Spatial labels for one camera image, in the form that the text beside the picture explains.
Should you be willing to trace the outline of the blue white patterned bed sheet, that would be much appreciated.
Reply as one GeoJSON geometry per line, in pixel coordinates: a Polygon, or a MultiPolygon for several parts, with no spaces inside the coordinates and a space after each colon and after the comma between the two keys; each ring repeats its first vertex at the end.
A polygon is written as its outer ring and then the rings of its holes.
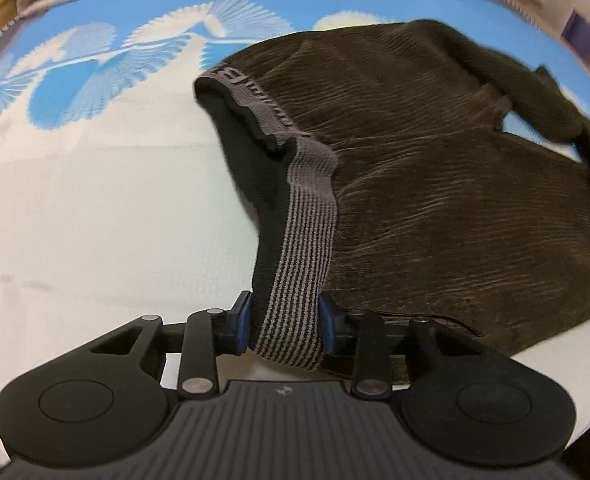
{"type": "MultiPolygon", "coordinates": [[[[0,390],[133,318],[181,322],[251,284],[257,231],[194,79],[258,40],[432,18],[590,75],[492,0],[77,0],[0,38],[0,390]]],[[[0,442],[0,464],[7,454],[0,442]]]]}

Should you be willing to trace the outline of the dark brown corduroy pants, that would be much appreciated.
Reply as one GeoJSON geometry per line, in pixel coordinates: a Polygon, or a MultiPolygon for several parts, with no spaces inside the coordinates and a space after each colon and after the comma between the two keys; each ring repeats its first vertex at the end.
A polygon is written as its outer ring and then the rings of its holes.
{"type": "Polygon", "coordinates": [[[590,119],[436,21],[299,32],[196,79],[259,243],[251,348],[315,367],[318,300],[506,354],[590,320],[590,119]]]}

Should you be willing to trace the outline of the purple box by wall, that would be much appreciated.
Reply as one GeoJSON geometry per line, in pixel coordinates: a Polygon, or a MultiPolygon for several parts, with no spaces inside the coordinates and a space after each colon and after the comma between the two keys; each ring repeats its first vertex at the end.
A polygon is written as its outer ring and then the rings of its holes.
{"type": "Polygon", "coordinates": [[[576,11],[570,14],[562,38],[583,62],[590,64],[590,22],[576,11]]]}

